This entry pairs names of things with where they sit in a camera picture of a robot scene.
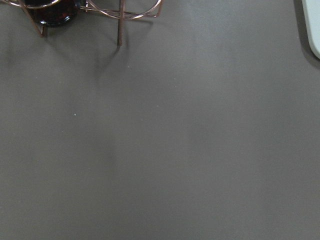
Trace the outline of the drink bottle two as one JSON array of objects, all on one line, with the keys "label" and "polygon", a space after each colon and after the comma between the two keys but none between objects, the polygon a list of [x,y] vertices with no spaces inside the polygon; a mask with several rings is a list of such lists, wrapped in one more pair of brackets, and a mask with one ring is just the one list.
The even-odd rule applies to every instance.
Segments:
[{"label": "drink bottle two", "polygon": [[59,27],[71,21],[86,3],[86,0],[58,0],[49,6],[29,8],[28,12],[38,24]]}]

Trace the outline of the cream rabbit tray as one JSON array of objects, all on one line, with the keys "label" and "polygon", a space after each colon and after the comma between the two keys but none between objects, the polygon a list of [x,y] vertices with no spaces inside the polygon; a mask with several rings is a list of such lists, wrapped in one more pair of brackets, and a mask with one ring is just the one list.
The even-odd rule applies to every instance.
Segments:
[{"label": "cream rabbit tray", "polygon": [[308,46],[320,59],[320,0],[302,0]]}]

